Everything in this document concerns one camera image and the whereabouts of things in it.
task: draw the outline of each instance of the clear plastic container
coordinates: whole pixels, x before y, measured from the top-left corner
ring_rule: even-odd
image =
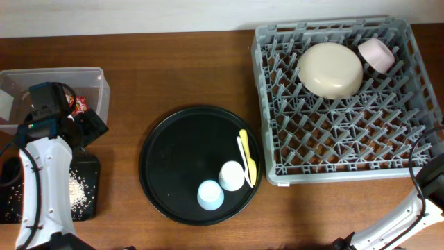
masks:
[[[17,69],[0,72],[0,131],[14,135],[33,110],[28,88],[44,82],[66,83],[103,122],[108,119],[110,86],[99,67]]]

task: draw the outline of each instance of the plastic spoon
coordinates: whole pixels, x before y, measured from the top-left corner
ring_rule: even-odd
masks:
[[[245,157],[247,159],[247,164],[248,164],[248,170],[250,170],[251,184],[255,185],[256,176],[257,176],[256,162],[250,156],[247,131],[245,129],[241,129],[239,131],[239,135],[241,136],[242,146],[244,146]]]
[[[253,185],[251,185],[250,182],[250,177],[248,177],[248,165],[247,165],[247,160],[245,159],[245,153],[244,153],[244,148],[242,147],[242,141],[241,138],[238,136],[237,138],[237,145],[239,146],[239,150],[241,152],[241,156],[242,156],[242,160],[244,160],[244,166],[245,166],[245,179],[247,180],[247,183],[250,185],[250,187],[253,187]]]

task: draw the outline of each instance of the red wrapper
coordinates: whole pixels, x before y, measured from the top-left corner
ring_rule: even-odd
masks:
[[[74,103],[74,97],[66,95],[69,106],[71,107]],[[86,104],[86,99],[84,97],[76,97],[76,109],[72,112],[72,116],[76,116],[88,110],[88,105]]]

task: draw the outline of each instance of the light blue cup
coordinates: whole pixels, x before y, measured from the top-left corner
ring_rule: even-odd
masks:
[[[197,202],[209,211],[216,210],[223,203],[223,190],[216,181],[204,181],[197,191]]]

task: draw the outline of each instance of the plastic cup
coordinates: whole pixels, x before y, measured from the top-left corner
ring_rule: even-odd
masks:
[[[224,190],[236,191],[245,182],[244,169],[237,161],[226,162],[219,172],[219,184]]]
[[[395,56],[390,49],[376,38],[360,44],[358,50],[367,63],[382,74],[385,74],[395,62]]]
[[[197,191],[197,202],[208,211],[220,208],[223,203],[223,190],[216,181],[204,181]]]

